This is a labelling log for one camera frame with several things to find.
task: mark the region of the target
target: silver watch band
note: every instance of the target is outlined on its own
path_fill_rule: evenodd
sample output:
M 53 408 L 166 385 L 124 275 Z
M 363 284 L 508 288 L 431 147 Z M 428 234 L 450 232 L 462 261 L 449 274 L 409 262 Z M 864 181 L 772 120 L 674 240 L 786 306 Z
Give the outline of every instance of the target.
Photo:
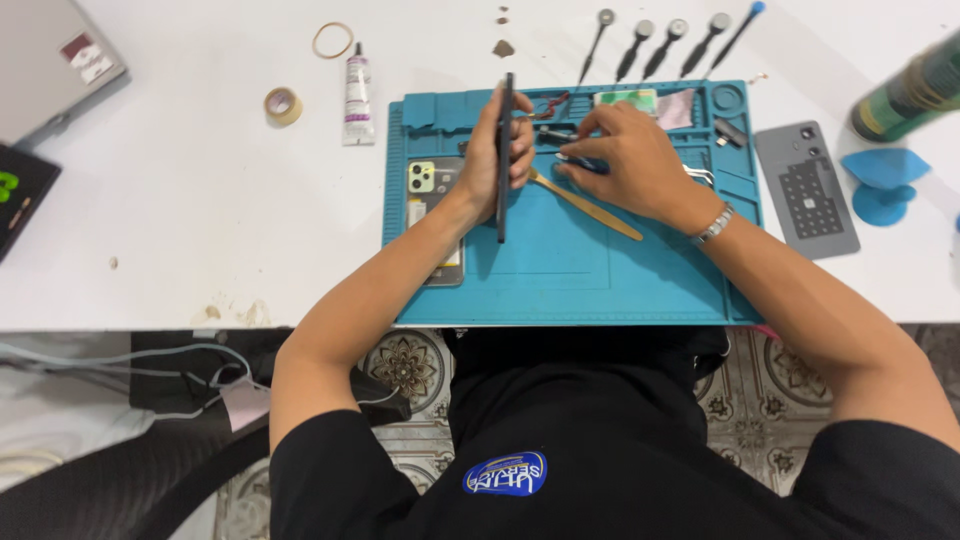
M 706 231 L 691 236 L 690 241 L 699 246 L 720 234 L 720 232 L 727 227 L 727 224 L 730 223 L 731 218 L 733 218 L 733 212 L 733 205 L 728 202 L 723 211 L 720 212 L 720 216 L 713 221 L 713 225 L 707 227 Z

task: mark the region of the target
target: rubber band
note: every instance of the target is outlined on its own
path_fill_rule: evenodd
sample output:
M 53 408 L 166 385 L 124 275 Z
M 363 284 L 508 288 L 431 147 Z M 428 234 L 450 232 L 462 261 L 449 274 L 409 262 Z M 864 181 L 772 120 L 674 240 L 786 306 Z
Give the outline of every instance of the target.
M 347 43 L 347 46 L 344 47 L 344 50 L 342 50 L 342 51 L 340 51 L 339 53 L 333 55 L 332 57 L 327 56 L 327 55 L 325 55 L 325 54 L 323 54 L 323 53 L 321 53 L 320 51 L 317 50 L 317 38 L 320 37 L 320 33 L 321 33 L 321 32 L 323 32 L 324 30 L 326 30 L 327 27 L 330 27 L 330 26 L 337 26 L 337 27 L 343 28 L 344 30 L 347 31 L 347 34 L 350 36 L 350 42 Z M 342 23 L 342 22 L 328 22 L 328 23 L 324 24 L 322 27 L 320 27 L 320 30 L 317 31 L 317 34 L 316 34 L 315 36 L 313 36 L 313 54 L 317 55 L 318 57 L 320 57 L 320 58 L 322 58 L 322 59 L 324 59 L 324 60 L 333 60 L 333 59 L 335 59 L 335 58 L 339 58 L 339 57 L 343 56 L 343 54 L 346 53 L 346 51 L 350 50 L 350 45 L 352 45 L 352 44 L 353 44 L 353 31 L 349 28 L 349 26 L 347 26 L 346 24 L 344 24 L 344 23 Z

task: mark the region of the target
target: screwdriver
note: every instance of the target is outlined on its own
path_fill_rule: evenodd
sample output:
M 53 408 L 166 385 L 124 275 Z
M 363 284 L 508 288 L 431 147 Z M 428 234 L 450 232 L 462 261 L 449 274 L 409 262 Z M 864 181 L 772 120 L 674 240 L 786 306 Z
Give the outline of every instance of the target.
M 686 35 L 686 31 L 689 30 L 689 28 L 690 25 L 686 24 L 686 21 L 683 19 L 673 19 L 670 21 L 670 26 L 666 28 L 666 41 L 663 42 L 663 45 L 657 49 L 654 56 L 647 62 L 647 66 L 643 68 L 644 81 L 649 79 L 650 76 L 657 71 L 657 68 L 660 67 L 660 63 L 666 58 L 666 50 L 670 48 L 670 45 Z
M 603 31 L 607 30 L 607 27 L 613 24 L 613 10 L 600 10 L 600 13 L 597 14 L 597 20 L 600 22 L 600 28 L 597 30 L 597 37 L 593 39 L 593 46 L 590 47 L 590 54 L 587 55 L 587 59 L 584 61 L 584 68 L 580 71 L 580 81 L 577 81 L 577 87 L 573 91 L 580 89 L 580 85 L 584 82 L 584 78 L 587 76 L 587 71 L 590 69 L 590 65 L 593 63 L 593 53 L 597 50 L 597 43 L 600 42 L 600 36 L 603 35 Z
M 714 37 L 720 36 L 730 26 L 730 16 L 726 13 L 718 13 L 710 20 L 710 26 L 707 31 L 707 37 L 693 48 L 693 52 L 684 62 L 684 68 L 680 71 L 680 78 L 686 77 L 686 74 L 693 71 L 693 68 L 700 63 L 700 59 L 707 52 L 707 47 Z
M 747 25 L 753 22 L 756 16 L 766 8 L 767 5 L 763 2 L 754 2 L 754 4 L 750 7 L 750 14 L 747 15 L 747 18 L 743 19 L 743 23 L 740 24 L 740 28 L 736 29 L 736 34 L 730 38 L 730 41 L 727 41 L 727 45 L 720 51 L 720 54 L 717 55 L 716 60 L 713 61 L 713 64 L 707 71 L 707 74 L 704 75 L 704 80 L 709 78 L 710 74 L 713 73 L 713 70 L 716 69 L 717 66 L 720 65 L 720 62 L 727 57 L 727 53 L 729 53 L 733 48 L 733 44 L 740 39 L 740 35 L 743 34 L 743 31 L 747 29 Z
M 616 68 L 616 81 L 618 83 L 620 79 L 627 76 L 627 72 L 633 67 L 634 60 L 636 60 L 636 51 L 640 48 L 640 43 L 652 36 L 655 30 L 656 27 L 652 20 L 644 19 L 636 24 L 636 28 L 634 28 L 634 46 L 623 54 L 623 60 L 620 61 L 620 66 Z

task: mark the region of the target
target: blue silicone repair mat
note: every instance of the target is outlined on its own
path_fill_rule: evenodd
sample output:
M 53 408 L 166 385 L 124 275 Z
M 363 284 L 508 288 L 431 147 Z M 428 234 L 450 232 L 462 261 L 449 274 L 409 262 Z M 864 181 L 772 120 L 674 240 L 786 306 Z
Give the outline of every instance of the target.
M 719 146 L 713 119 L 728 119 L 749 134 L 743 81 L 653 83 L 660 97 L 695 88 L 693 127 L 669 131 L 684 163 L 708 169 L 714 189 L 736 211 L 762 225 L 754 138 L 744 148 Z M 636 86 L 586 86 L 534 122 L 572 130 L 592 108 L 593 94 Z M 522 90 L 536 111 L 547 98 L 573 88 Z M 383 244 L 405 229 L 407 162 L 460 156 L 491 90 L 408 94 L 390 104 Z M 534 166 L 560 187 L 577 191 L 553 172 L 559 146 L 538 137 Z M 643 234 L 633 241 L 612 231 L 532 182 L 510 195 L 507 241 L 498 244 L 492 221 L 467 235 L 461 285 L 422 287 L 397 317 L 401 324 L 437 325 L 729 325 L 759 315 L 713 263 L 677 231 L 600 203 Z

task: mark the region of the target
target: blue screwdriver handle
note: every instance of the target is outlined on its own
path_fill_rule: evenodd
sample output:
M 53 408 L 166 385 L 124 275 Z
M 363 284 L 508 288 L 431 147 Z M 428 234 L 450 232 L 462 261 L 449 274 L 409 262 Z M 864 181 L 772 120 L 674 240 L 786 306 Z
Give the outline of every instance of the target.
M 727 41 L 727 45 L 724 46 L 724 48 L 720 51 L 720 54 L 717 55 L 716 60 L 713 61 L 713 64 L 710 66 L 711 71 L 713 69 L 716 69 L 716 66 L 720 65 L 720 62 L 727 57 L 727 53 L 729 53 L 730 50 L 733 49 L 733 44 L 736 43 L 738 39 L 740 39 L 740 35 L 743 34 L 743 31 L 747 29 L 747 25 L 753 22 L 756 16 L 759 15 L 761 12 L 763 12 L 763 10 L 765 9 L 767 9 L 767 5 L 764 4 L 763 2 L 754 2 L 754 4 L 750 7 L 750 14 L 747 15 L 747 18 L 743 20 L 743 23 L 740 25 L 740 28 L 736 30 L 736 34 L 734 34 L 733 37 L 730 38 L 730 41 Z

